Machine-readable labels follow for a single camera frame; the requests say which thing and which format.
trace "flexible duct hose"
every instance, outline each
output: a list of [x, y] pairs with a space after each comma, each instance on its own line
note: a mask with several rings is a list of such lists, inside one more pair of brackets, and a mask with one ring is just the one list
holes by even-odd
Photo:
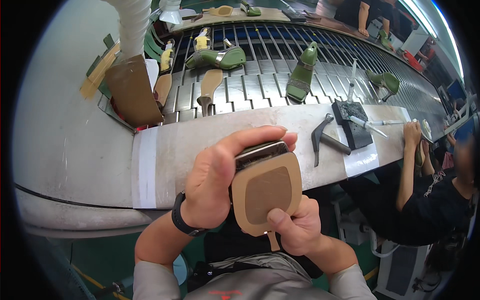
[[150, 26], [152, 0], [102, 0], [119, 13], [121, 59], [144, 55], [145, 33]]

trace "watch strap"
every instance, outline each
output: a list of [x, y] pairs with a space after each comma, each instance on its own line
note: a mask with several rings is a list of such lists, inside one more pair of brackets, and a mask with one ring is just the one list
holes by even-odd
[[180, 192], [175, 198], [175, 204], [172, 209], [172, 221], [175, 227], [181, 232], [188, 234], [191, 237], [198, 237], [206, 233], [208, 230], [205, 228], [190, 227], [183, 221], [180, 214], [180, 207], [182, 202], [185, 201], [185, 198], [185, 191]]

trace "hammer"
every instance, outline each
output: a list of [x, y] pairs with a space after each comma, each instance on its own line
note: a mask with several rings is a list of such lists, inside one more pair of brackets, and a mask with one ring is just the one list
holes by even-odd
[[313, 151], [315, 152], [314, 167], [318, 166], [318, 151], [320, 147], [319, 145], [320, 142], [327, 144], [330, 147], [336, 149], [337, 151], [345, 153], [346, 155], [350, 155], [350, 153], [352, 152], [352, 150], [349, 147], [345, 146], [341, 142], [337, 141], [336, 139], [326, 134], [323, 134], [325, 126], [331, 121], [333, 121], [333, 119], [334, 119], [333, 115], [327, 113], [325, 115], [325, 120], [323, 120], [323, 122], [320, 123], [320, 125], [318, 125], [317, 128], [315, 128], [315, 130], [312, 132]]

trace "fluorescent light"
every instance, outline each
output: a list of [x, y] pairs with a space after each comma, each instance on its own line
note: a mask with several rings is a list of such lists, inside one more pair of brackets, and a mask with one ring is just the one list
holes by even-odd
[[410, 9], [413, 11], [413, 13], [417, 16], [417, 18], [420, 19], [420, 22], [425, 26], [427, 31], [434, 37], [437, 38], [437, 34], [435, 31], [433, 31], [432, 26], [428, 22], [427, 18], [423, 15], [423, 13], [420, 11], [420, 9], [413, 3], [412, 0], [403, 0], [403, 2], [410, 7]]
[[450, 30], [450, 27], [448, 27], [447, 20], [445, 20], [445, 17], [442, 14], [442, 12], [438, 9], [438, 6], [435, 3], [433, 3], [433, 5], [437, 9], [440, 17], [442, 18], [442, 21], [444, 22], [445, 27], [447, 27], [448, 35], [450, 36], [450, 39], [452, 40], [453, 49], [455, 50], [456, 60], [458, 61], [458, 66], [460, 68], [460, 76], [463, 78], [462, 62], [460, 61], [460, 54], [458, 53], [458, 48], [456, 47], [456, 42], [455, 42], [455, 39], [453, 37], [452, 31]]

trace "gray shirt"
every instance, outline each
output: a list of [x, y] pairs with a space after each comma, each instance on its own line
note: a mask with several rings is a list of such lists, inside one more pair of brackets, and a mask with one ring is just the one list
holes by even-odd
[[[283, 253], [266, 253], [214, 263], [215, 268], [234, 262], [257, 264], [268, 268], [250, 269], [217, 276], [206, 285], [187, 294], [185, 300], [222, 299], [376, 299], [357, 264], [333, 275], [330, 293], [312, 285], [312, 279], [292, 258]], [[164, 266], [140, 261], [135, 266], [133, 300], [181, 299], [175, 276]]]

